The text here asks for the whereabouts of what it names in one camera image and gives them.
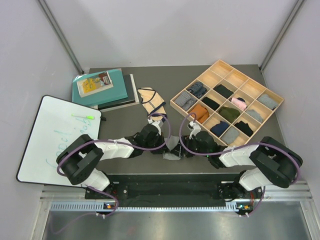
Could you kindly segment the grey underwear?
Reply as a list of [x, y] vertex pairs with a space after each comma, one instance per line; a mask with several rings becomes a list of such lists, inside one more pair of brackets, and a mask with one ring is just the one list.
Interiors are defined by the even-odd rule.
[[171, 150], [173, 150], [179, 143], [179, 137], [178, 136], [173, 136], [171, 135], [170, 138], [165, 138], [164, 139], [166, 142], [166, 147], [168, 148], [169, 152], [166, 152], [162, 155], [164, 160], [169, 160], [169, 161], [178, 161], [181, 159], [179, 155], [175, 155], [171, 153]]

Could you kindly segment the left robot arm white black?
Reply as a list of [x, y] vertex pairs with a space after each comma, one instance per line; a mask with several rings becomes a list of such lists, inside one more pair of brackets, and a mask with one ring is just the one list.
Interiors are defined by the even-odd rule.
[[107, 175], [96, 169], [102, 160], [135, 158], [144, 151], [163, 154], [169, 151], [161, 129], [147, 124], [132, 136], [107, 141], [94, 140], [83, 134], [71, 143], [56, 159], [57, 173], [67, 177], [76, 186], [96, 189], [102, 198], [109, 198], [114, 191]]

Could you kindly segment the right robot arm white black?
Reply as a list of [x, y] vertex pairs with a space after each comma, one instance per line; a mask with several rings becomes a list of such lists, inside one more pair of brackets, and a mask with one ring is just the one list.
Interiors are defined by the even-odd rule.
[[303, 164], [298, 154], [269, 136], [257, 144], [227, 147], [217, 144], [206, 131], [199, 131], [174, 136], [171, 152], [178, 157], [206, 157], [215, 169], [247, 167], [233, 183], [219, 190], [228, 200], [245, 198], [270, 185], [286, 189], [296, 182]]

